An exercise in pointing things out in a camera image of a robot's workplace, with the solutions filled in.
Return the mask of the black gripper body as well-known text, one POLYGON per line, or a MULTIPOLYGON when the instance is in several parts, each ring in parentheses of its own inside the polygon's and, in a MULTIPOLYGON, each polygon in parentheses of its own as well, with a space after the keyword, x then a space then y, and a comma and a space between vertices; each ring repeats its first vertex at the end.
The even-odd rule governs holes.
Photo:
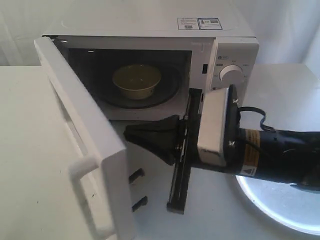
POLYGON ((214 166, 203 163, 197 148, 201 114, 205 95, 199 89, 190 89, 185 115, 182 120, 183 130, 180 133, 180 156, 177 158, 169 199, 166 209, 169 212, 184 214, 188 195, 189 180, 192 168, 235 174, 240 164, 235 160, 237 136, 239 134, 238 96, 234 87, 228 88, 226 119, 223 140, 223 156, 226 166, 214 166))

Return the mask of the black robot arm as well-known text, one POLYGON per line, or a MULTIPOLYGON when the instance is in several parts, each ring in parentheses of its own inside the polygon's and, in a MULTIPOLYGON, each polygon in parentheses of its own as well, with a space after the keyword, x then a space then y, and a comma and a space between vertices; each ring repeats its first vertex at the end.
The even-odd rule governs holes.
POLYGON ((279 130, 264 120, 258 130, 241 128, 243 112, 266 116, 260 108, 240 107, 234 85, 207 94, 192 88, 183 118, 125 128, 128 142, 174 166, 169 212, 184 213, 192 168, 320 189, 320 134, 279 130))

